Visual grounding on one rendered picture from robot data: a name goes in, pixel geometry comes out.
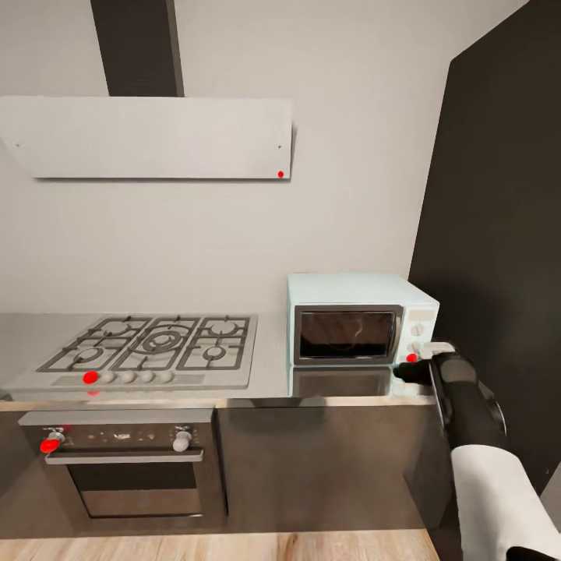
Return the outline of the microwave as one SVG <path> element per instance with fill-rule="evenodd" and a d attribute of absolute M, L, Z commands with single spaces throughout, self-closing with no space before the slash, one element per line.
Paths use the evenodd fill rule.
<path fill-rule="evenodd" d="M 286 309 L 292 365 L 385 365 L 418 362 L 439 301 L 396 273 L 293 273 Z"/>

